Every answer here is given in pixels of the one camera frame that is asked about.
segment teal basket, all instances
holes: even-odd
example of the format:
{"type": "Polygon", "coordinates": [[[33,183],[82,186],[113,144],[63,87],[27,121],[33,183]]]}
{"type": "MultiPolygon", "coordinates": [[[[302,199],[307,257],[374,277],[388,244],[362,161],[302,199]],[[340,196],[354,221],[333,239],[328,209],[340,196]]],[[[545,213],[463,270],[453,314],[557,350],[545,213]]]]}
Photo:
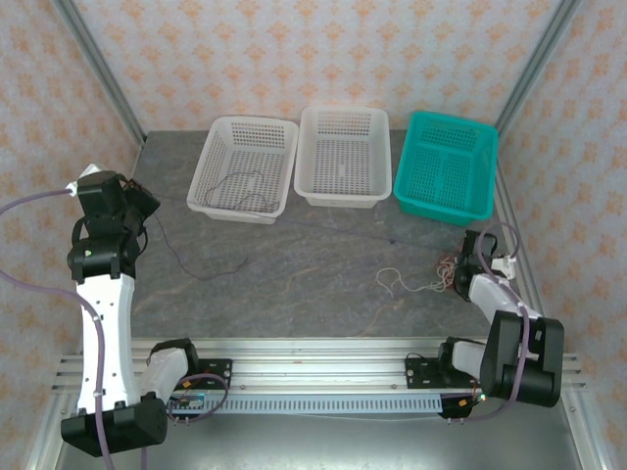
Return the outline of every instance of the teal basket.
{"type": "Polygon", "coordinates": [[[401,210],[455,225],[490,218],[498,148],[490,125],[414,113],[394,185],[401,210]]]}

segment gray table surface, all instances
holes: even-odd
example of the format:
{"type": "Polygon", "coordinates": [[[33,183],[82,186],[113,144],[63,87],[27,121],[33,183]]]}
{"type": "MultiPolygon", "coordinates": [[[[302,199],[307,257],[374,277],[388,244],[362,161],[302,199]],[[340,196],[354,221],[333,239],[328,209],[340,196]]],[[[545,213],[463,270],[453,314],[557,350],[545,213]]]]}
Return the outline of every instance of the gray table surface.
{"type": "MultiPolygon", "coordinates": [[[[401,212],[394,196],[371,210],[328,209],[310,206],[293,189],[273,225],[212,220],[185,203],[206,138],[207,131],[151,132],[139,158],[134,177],[161,196],[157,217],[169,243],[190,272],[208,280],[177,264],[157,219],[149,218],[149,246],[137,262],[134,337],[487,334],[479,308],[451,290],[411,293],[397,283],[392,298],[375,282],[387,266],[411,287],[436,281],[434,263],[456,250],[464,228],[401,212]]],[[[404,139],[404,131],[391,132],[393,174],[404,139]]]]}

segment patterned wallpaper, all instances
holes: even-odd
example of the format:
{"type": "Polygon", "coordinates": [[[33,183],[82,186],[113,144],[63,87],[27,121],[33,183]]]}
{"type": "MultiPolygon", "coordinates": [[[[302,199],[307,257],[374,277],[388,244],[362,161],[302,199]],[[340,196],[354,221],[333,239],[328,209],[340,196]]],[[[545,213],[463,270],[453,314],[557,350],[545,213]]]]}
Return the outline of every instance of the patterned wallpaper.
{"type": "Polygon", "coordinates": [[[558,0],[78,0],[144,130],[309,104],[494,122],[558,0]]]}
{"type": "Polygon", "coordinates": [[[627,462],[627,9],[585,1],[501,162],[549,314],[585,355],[627,462]]]}
{"type": "MultiPolygon", "coordinates": [[[[4,205],[60,189],[91,162],[129,171],[136,146],[50,0],[0,2],[0,162],[4,205]]],[[[78,201],[32,203],[2,218],[2,267],[72,288],[66,254],[78,201]]],[[[0,454],[22,469],[52,374],[79,340],[78,305],[0,283],[0,454]]]]}

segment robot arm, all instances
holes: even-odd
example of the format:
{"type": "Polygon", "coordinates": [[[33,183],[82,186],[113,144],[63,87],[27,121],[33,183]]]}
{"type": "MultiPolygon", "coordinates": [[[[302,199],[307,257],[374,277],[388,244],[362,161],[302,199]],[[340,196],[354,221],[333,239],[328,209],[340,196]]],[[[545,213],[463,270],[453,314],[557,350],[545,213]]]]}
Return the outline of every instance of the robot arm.
{"type": "Polygon", "coordinates": [[[160,203],[135,181],[95,165],[69,188],[78,196],[84,217],[72,233],[68,266],[76,291],[100,316],[106,357],[99,357],[92,318],[83,309],[83,375],[77,416],[62,421],[62,437],[91,455],[101,455],[94,398],[97,365],[104,361],[103,418],[110,453],[160,444],[168,428],[167,400],[181,377],[199,369],[194,346],[182,339],[156,345],[139,384],[134,377],[130,307],[135,261],[141,253],[137,238],[160,203]],[[83,227],[86,238],[80,238],[83,227]]]}
{"type": "MultiPolygon", "coordinates": [[[[493,271],[499,276],[499,282],[495,282],[473,259],[476,235],[476,232],[466,232],[455,287],[463,297],[481,308],[491,323],[490,334],[485,345],[449,338],[441,347],[441,365],[445,370],[454,369],[478,379],[486,396],[506,400],[511,395],[519,361],[523,319],[518,303],[512,301],[500,284],[508,286],[507,279],[513,278],[510,267],[515,259],[492,259],[496,244],[484,247],[484,257],[490,260],[493,271]]],[[[532,355],[520,358],[525,361],[525,366],[517,400],[554,406],[561,387],[563,326],[522,304],[530,320],[528,349],[532,355]]]]}

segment perforated basket wall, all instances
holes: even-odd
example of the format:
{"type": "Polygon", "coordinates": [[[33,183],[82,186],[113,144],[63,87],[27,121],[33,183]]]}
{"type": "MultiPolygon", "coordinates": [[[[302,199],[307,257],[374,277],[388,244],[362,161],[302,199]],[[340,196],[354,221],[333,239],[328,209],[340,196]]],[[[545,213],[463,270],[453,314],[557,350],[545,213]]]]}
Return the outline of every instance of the perforated basket wall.
{"type": "Polygon", "coordinates": [[[216,119],[187,205],[211,218],[274,223],[285,209],[298,126],[262,117],[216,119]]]}
{"type": "Polygon", "coordinates": [[[394,195],[405,212],[456,225],[492,215],[498,134],[457,117],[415,113],[394,195]]]}
{"type": "Polygon", "coordinates": [[[392,192],[389,132],[382,110],[306,108],[294,189],[313,206],[372,208],[392,192]]]}

